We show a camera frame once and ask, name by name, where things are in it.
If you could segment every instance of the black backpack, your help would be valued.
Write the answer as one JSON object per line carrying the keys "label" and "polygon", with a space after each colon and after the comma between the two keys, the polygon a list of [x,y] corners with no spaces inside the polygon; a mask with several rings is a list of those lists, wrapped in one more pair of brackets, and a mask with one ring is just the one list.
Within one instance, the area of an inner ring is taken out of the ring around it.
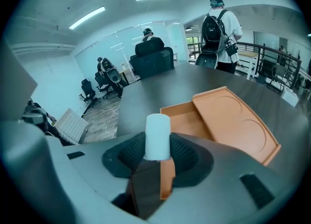
{"label": "black backpack", "polygon": [[202,51],[218,53],[225,48],[228,36],[225,33],[225,26],[221,19],[226,12],[227,10],[222,10],[218,18],[207,14],[202,25],[203,38],[201,40],[201,47],[203,39],[205,41],[205,46],[202,47]]}

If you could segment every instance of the window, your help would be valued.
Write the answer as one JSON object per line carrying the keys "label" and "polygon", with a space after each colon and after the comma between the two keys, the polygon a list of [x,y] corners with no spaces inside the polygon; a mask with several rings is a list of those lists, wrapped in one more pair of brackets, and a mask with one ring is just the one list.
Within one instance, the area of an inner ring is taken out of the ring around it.
{"label": "window", "polygon": [[189,58],[196,59],[198,58],[201,48],[200,48],[200,39],[198,36],[187,37]]}

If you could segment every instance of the wooden floor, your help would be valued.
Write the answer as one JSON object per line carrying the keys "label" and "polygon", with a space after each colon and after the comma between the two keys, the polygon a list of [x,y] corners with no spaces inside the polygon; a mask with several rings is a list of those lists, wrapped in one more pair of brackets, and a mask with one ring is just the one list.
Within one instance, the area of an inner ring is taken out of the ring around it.
{"label": "wooden floor", "polygon": [[[311,99],[307,100],[307,92],[299,97],[299,102],[296,108],[301,109],[303,114],[307,117],[311,129]],[[100,98],[101,102],[96,102],[94,108],[89,109],[84,115],[84,119],[89,122],[87,132],[84,132],[79,143],[98,142],[116,137],[118,125],[118,113],[121,99],[117,94],[110,94],[108,100]]]}
{"label": "wooden floor", "polygon": [[80,144],[103,141],[116,136],[121,99],[113,93],[108,96],[108,100],[101,97],[100,101],[95,102],[94,108],[89,109],[83,117],[89,125],[86,127],[87,132],[84,132],[80,139]]}

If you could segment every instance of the dark gray table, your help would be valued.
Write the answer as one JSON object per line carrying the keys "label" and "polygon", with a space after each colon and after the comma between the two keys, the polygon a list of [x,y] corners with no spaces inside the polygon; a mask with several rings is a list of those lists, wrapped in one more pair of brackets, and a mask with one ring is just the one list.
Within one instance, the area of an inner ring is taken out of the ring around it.
{"label": "dark gray table", "polygon": [[190,101],[194,94],[221,86],[227,86],[246,102],[281,144],[268,167],[290,182],[299,182],[310,154],[307,118],[263,85],[223,71],[182,64],[125,87],[117,136],[144,131],[149,114],[159,113],[162,107]]}

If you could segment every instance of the white cylinder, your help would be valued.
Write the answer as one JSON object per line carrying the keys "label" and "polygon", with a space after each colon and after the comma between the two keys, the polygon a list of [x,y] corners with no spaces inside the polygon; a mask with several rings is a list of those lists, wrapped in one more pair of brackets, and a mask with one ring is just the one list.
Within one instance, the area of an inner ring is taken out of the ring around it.
{"label": "white cylinder", "polygon": [[170,150],[171,120],[165,114],[151,114],[146,121],[146,160],[167,160],[171,158]]}

